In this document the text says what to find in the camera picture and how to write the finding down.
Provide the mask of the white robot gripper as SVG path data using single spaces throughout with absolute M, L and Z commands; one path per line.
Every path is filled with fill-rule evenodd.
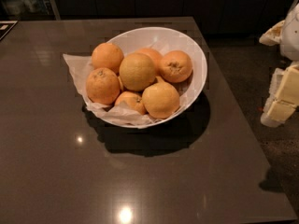
M 299 4 L 259 38 L 266 46 L 280 42 L 280 53 L 292 61 L 299 60 Z M 292 63 L 285 70 L 277 68 L 271 78 L 269 97 L 263 107 L 261 124 L 276 128 L 299 106 L 299 64 Z

